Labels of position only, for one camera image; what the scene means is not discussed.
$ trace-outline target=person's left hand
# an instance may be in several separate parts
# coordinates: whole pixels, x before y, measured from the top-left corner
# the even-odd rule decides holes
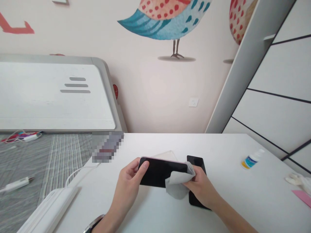
[[[125,215],[135,202],[139,184],[145,175],[149,162],[145,161],[138,169],[140,158],[136,158],[120,171],[111,209],[121,211]]]

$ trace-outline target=white bed frame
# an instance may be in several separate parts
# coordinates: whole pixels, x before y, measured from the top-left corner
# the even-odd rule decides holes
[[[0,131],[124,131],[99,58],[0,55]]]

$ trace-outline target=bird decal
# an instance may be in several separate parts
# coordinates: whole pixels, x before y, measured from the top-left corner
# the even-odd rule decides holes
[[[231,0],[229,24],[233,39],[238,45],[244,37],[258,0]]]
[[[178,53],[179,40],[199,24],[211,2],[212,0],[141,0],[136,12],[118,23],[140,36],[174,40],[171,57],[184,58]]]

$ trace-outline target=mattress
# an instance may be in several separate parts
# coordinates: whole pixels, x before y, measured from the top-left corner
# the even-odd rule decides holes
[[[90,133],[43,134],[32,142],[0,144],[0,151],[17,146],[0,153],[0,187],[34,177],[27,186],[0,193],[0,232],[17,232],[50,191],[64,187],[68,176],[91,157],[91,139]]]

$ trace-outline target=white table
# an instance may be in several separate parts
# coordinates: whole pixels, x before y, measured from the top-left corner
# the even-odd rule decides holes
[[[266,150],[250,170],[240,162],[263,148],[246,134],[125,134],[111,163],[82,169],[70,183],[81,187],[55,232],[83,232],[112,202],[120,170],[136,157],[172,150],[178,161],[202,157],[220,195],[258,232],[311,232],[311,208],[284,180],[293,170]],[[91,159],[86,166],[92,165]],[[140,186],[119,232],[228,232],[213,212],[175,200],[164,188]]]

